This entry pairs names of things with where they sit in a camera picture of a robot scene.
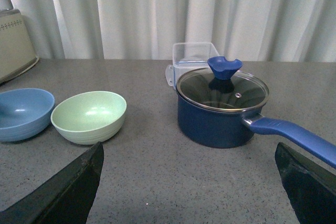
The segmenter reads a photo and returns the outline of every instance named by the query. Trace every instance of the blue lid knob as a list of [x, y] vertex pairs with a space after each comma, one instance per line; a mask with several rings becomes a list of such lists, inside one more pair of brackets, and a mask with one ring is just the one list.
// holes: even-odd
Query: blue lid knob
[[243, 63], [237, 59], [228, 61], [224, 56], [217, 56], [209, 58], [208, 65], [217, 79], [229, 80], [243, 66]]

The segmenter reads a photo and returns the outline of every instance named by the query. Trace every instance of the green bowl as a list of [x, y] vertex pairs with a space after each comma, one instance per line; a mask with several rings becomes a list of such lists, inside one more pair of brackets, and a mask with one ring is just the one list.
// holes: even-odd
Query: green bowl
[[51, 123], [67, 140], [95, 144], [114, 136], [125, 121], [126, 100], [108, 91], [75, 95], [56, 106]]

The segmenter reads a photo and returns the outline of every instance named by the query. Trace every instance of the pan handle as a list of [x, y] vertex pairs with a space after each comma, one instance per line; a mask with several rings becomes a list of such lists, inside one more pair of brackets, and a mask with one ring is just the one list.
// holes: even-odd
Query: pan handle
[[283, 136], [336, 169], [336, 146], [294, 123], [260, 114], [245, 117], [242, 123], [257, 134]]

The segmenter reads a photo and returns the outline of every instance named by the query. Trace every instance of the saucepan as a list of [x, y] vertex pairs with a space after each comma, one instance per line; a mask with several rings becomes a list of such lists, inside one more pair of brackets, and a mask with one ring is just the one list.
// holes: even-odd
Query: saucepan
[[269, 97], [267, 85], [239, 71], [242, 62], [218, 56], [210, 68], [180, 76], [176, 83], [178, 124], [194, 142], [232, 148], [246, 144], [255, 133], [281, 135], [336, 168], [336, 146], [288, 121], [262, 116]]

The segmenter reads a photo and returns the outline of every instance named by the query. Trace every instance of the curtain fold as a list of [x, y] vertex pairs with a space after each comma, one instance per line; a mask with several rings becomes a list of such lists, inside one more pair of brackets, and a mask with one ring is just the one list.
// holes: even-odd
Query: curtain fold
[[211, 41], [231, 60], [336, 61], [336, 0], [11, 1], [42, 58], [172, 59]]

